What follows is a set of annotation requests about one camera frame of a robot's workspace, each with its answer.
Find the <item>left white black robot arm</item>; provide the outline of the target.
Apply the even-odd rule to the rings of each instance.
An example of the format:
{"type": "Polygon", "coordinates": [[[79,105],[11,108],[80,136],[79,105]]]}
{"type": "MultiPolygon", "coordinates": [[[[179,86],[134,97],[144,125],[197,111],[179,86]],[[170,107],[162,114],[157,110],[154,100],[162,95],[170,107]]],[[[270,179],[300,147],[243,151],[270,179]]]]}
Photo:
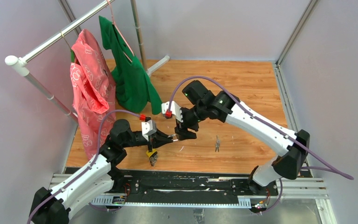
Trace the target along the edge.
{"type": "Polygon", "coordinates": [[[132,131],[126,119],[116,120],[99,152],[86,165],[51,189],[37,190],[27,223],[68,224],[99,195],[124,188],[124,174],[117,166],[127,156],[125,148],[156,149],[172,142],[173,136],[158,130],[149,117],[141,123],[140,131],[132,131]]]}

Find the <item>yellow black padlock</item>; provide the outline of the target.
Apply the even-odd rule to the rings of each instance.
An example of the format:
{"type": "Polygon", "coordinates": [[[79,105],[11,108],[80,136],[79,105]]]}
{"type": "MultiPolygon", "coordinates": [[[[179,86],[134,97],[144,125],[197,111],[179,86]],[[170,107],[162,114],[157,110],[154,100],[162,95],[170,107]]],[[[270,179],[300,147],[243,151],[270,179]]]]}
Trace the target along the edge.
{"type": "Polygon", "coordinates": [[[149,158],[149,162],[150,162],[150,165],[152,167],[155,166],[156,162],[157,162],[157,159],[158,159],[158,152],[156,149],[152,149],[151,151],[150,150],[147,150],[146,151],[146,155],[147,157],[149,158]]]}

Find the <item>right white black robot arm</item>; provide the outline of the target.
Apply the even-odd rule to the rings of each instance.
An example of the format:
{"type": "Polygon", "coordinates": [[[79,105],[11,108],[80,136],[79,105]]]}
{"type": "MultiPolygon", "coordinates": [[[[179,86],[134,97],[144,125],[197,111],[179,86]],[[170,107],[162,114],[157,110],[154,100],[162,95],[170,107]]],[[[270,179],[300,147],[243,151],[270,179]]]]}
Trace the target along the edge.
{"type": "Polygon", "coordinates": [[[179,106],[172,98],[161,106],[166,118],[175,116],[178,138],[194,139],[201,121],[217,119],[252,134],[276,153],[275,159],[256,166],[251,172],[247,182],[250,193],[259,195],[268,184],[280,178],[295,180],[308,155],[306,148],[310,134],[303,129],[296,132],[272,122],[225,88],[214,95],[198,79],[190,78],[191,82],[182,90],[193,104],[191,109],[179,106]]]}

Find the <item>brass padlock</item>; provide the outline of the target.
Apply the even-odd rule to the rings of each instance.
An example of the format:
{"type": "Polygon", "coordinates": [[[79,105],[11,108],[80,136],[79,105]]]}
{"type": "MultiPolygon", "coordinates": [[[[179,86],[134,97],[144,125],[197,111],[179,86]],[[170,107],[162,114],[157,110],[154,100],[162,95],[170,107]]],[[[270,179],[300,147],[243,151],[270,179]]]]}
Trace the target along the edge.
{"type": "Polygon", "coordinates": [[[178,134],[172,134],[170,135],[170,138],[172,139],[173,142],[179,141],[180,139],[180,135],[178,134]]]}

